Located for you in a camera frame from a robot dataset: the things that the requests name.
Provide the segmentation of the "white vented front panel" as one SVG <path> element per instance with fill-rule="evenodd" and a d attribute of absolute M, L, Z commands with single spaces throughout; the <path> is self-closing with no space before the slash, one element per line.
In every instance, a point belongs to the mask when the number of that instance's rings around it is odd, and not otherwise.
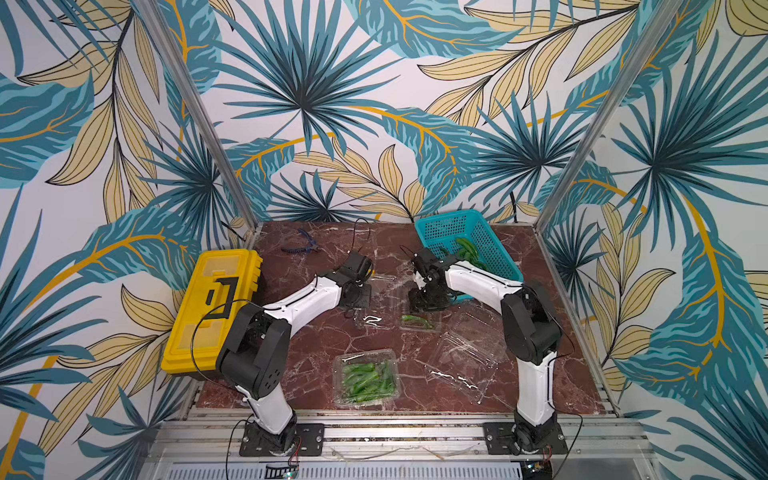
<path fill-rule="evenodd" d="M 174 464 L 157 479 L 284 479 L 285 474 L 266 463 Z M 302 462 L 295 479 L 522 479 L 518 463 L 512 462 Z"/>

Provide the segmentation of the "aluminium frame post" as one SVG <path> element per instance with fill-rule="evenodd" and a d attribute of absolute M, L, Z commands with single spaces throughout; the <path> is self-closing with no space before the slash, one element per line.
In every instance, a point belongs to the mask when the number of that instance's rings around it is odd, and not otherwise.
<path fill-rule="evenodd" d="M 563 169 L 545 208 L 535 222 L 534 231 L 536 234 L 542 234 L 551 224 L 559 204 L 566 196 L 588 154 L 592 151 L 594 144 L 613 113 L 619 108 L 632 84 L 644 69 L 644 65 L 652 55 L 657 42 L 661 39 L 668 24 L 675 18 L 676 12 L 682 4 L 683 2 L 680 0 L 662 1 L 650 19 L 648 27 L 639 35 L 637 46 L 629 53 L 626 65 L 617 74 L 612 88 L 607 92 L 606 99 L 597 110 L 594 120 L 586 130 L 572 160 Z"/>
<path fill-rule="evenodd" d="M 150 38 L 154 41 L 161 58 L 166 62 L 171 77 L 179 90 L 181 100 L 187 105 L 191 119 L 203 137 L 218 167 L 224 184 L 229 188 L 235 206 L 244 218 L 248 229 L 254 234 L 261 231 L 261 223 L 253 214 L 250 202 L 236 178 L 235 171 L 221 144 L 215 128 L 205 110 L 197 87 L 183 60 L 182 49 L 177 46 L 156 1 L 138 0 L 134 2 L 142 16 Z"/>

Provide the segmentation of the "left aluminium frame post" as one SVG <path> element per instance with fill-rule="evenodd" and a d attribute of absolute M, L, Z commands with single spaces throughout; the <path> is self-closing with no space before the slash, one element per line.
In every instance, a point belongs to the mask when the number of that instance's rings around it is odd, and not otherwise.
<path fill-rule="evenodd" d="M 171 77 L 179 90 L 181 100 L 187 105 L 191 119 L 203 137 L 218 167 L 224 184 L 229 188 L 235 206 L 244 218 L 248 229 L 254 234 L 261 231 L 261 223 L 253 214 L 250 202 L 236 178 L 235 171 L 221 144 L 215 128 L 205 110 L 197 87 L 183 60 L 182 49 L 177 46 L 156 1 L 138 0 L 134 2 L 142 16 L 150 38 L 154 41 L 161 58 L 166 62 Z"/>

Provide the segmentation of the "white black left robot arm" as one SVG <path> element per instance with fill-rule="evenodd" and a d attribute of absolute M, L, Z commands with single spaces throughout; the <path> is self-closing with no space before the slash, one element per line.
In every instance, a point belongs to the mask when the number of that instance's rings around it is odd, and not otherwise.
<path fill-rule="evenodd" d="M 295 293 L 266 306 L 248 302 L 238 310 L 215 370 L 244 397 L 262 431 L 286 436 L 296 423 L 280 387 L 291 337 L 325 312 L 363 301 L 372 273 L 373 261 L 351 251 L 343 264 Z"/>

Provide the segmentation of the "right aluminium frame post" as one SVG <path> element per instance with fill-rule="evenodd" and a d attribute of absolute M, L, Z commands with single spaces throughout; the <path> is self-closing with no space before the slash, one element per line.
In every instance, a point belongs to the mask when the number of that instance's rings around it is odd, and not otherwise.
<path fill-rule="evenodd" d="M 637 46 L 629 53 L 626 65 L 617 74 L 612 88 L 607 92 L 606 99 L 597 110 L 594 120 L 586 130 L 572 160 L 563 169 L 545 208 L 535 222 L 534 231 L 536 234 L 542 234 L 551 224 L 559 204 L 566 196 L 588 154 L 592 151 L 594 144 L 613 113 L 619 108 L 632 84 L 644 69 L 644 65 L 652 55 L 657 42 L 661 39 L 668 24 L 675 18 L 676 12 L 682 4 L 683 2 L 680 0 L 662 1 L 650 19 L 648 27 L 639 35 Z"/>

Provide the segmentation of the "green peppers in basket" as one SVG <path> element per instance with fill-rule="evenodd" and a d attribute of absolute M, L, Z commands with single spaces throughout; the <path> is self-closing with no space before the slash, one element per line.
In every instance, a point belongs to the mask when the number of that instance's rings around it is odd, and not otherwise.
<path fill-rule="evenodd" d="M 487 264 L 482 260 L 478 247 L 466 238 L 456 238 L 454 240 L 455 247 L 448 249 L 444 246 L 440 246 L 439 249 L 443 255 L 454 256 L 459 260 L 467 261 L 473 266 L 487 270 Z"/>

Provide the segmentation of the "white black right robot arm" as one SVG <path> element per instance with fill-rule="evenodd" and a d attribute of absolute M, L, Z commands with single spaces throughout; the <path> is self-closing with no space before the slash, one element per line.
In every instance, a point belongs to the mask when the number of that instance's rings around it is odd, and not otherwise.
<path fill-rule="evenodd" d="M 409 291 L 415 311 L 441 311 L 468 295 L 501 315 L 503 338 L 516 358 L 519 395 L 516 433 L 532 442 L 556 430 L 553 367 L 563 329 L 548 293 L 535 283 L 513 281 L 453 255 L 439 258 L 424 248 L 411 255 L 417 286 Z"/>

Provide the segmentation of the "clear clamshell pepper container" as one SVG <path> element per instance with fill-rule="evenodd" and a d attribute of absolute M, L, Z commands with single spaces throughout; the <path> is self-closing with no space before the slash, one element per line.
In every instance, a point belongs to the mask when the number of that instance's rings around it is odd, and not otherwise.
<path fill-rule="evenodd" d="M 408 299 L 409 290 L 415 286 L 391 275 L 374 275 L 368 283 L 372 287 L 370 304 L 367 308 L 354 309 L 352 319 L 357 328 L 366 331 L 384 331 L 398 328 L 403 331 L 438 333 L 442 327 L 440 312 L 413 312 Z M 429 319 L 434 330 L 405 328 L 400 325 L 402 315 L 417 315 Z"/>
<path fill-rule="evenodd" d="M 391 349 L 355 352 L 333 362 L 334 403 L 340 407 L 380 405 L 400 394 L 397 358 Z"/>

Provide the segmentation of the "blue handled pliers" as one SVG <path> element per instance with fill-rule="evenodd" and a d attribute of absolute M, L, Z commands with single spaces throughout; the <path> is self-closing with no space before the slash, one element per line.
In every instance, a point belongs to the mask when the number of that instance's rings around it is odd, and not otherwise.
<path fill-rule="evenodd" d="M 302 228 L 297 229 L 298 234 L 301 236 L 303 243 L 301 245 L 283 246 L 281 251 L 284 253 L 297 255 L 297 254 L 310 254 L 320 252 L 322 248 L 318 242 L 310 235 L 306 230 Z"/>

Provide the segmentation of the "teal perforated plastic basket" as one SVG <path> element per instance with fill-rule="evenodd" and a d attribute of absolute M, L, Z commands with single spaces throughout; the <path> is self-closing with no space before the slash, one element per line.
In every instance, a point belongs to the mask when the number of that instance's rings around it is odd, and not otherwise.
<path fill-rule="evenodd" d="M 438 258 L 446 256 L 440 246 L 452 249 L 456 238 L 466 238 L 478 247 L 487 271 L 511 281 L 523 281 L 520 269 L 480 212 L 460 210 L 438 214 L 419 219 L 414 226 L 423 246 Z"/>

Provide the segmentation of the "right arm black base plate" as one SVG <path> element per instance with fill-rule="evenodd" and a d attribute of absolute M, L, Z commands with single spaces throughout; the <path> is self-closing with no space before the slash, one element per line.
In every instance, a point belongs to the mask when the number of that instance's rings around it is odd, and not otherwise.
<path fill-rule="evenodd" d="M 482 424 L 483 438 L 489 455 L 531 456 L 565 454 L 568 446 L 558 423 L 530 427 L 515 422 Z"/>

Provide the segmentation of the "yellow plastic toolbox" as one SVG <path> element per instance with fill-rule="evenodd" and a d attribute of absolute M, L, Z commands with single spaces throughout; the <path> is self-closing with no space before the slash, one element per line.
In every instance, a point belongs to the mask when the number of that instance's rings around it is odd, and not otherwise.
<path fill-rule="evenodd" d="M 215 370 L 236 311 L 258 292 L 263 259 L 254 250 L 200 255 L 161 362 L 169 375 Z"/>

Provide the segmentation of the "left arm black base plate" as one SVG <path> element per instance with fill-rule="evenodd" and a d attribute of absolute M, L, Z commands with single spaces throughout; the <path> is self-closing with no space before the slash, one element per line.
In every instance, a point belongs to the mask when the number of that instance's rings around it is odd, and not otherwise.
<path fill-rule="evenodd" d="M 324 424 L 288 425 L 281 434 L 272 434 L 256 423 L 245 427 L 239 447 L 242 457 L 269 457 L 298 454 L 300 458 L 319 457 L 324 445 Z"/>

